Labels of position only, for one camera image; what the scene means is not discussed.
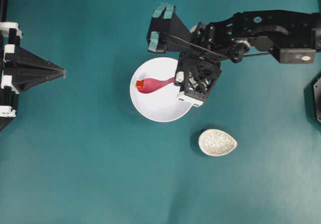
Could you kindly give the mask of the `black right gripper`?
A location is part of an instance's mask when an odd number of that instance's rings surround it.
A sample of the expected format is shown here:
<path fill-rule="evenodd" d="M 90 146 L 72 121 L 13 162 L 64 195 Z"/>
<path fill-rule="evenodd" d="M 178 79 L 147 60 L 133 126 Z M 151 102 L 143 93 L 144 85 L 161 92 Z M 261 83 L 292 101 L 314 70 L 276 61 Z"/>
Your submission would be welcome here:
<path fill-rule="evenodd" d="M 174 77 L 174 85 L 179 87 L 177 99 L 200 107 L 208 100 L 220 75 L 220 62 L 181 53 Z"/>

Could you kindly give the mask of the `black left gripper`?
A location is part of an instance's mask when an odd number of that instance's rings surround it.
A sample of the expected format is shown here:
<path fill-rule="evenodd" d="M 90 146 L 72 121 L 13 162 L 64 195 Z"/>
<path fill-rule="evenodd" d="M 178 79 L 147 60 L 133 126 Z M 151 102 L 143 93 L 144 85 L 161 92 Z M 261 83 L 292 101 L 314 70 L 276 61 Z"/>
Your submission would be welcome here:
<path fill-rule="evenodd" d="M 21 92 L 66 75 L 65 69 L 20 47 L 22 37 L 18 23 L 1 22 L 1 130 L 17 116 Z"/>

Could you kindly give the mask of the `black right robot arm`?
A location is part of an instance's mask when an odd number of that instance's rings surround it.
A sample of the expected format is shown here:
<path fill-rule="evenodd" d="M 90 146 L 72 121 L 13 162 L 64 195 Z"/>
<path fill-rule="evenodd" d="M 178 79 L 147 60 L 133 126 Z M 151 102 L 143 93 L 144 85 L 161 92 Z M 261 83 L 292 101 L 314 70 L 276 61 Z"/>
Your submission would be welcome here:
<path fill-rule="evenodd" d="M 271 55 L 281 64 L 312 63 L 320 52 L 320 14 L 283 10 L 236 13 L 207 25 L 199 23 L 189 39 L 172 34 L 185 47 L 175 72 L 178 99 L 199 107 L 208 99 L 221 75 L 221 62 L 239 63 L 258 55 Z"/>

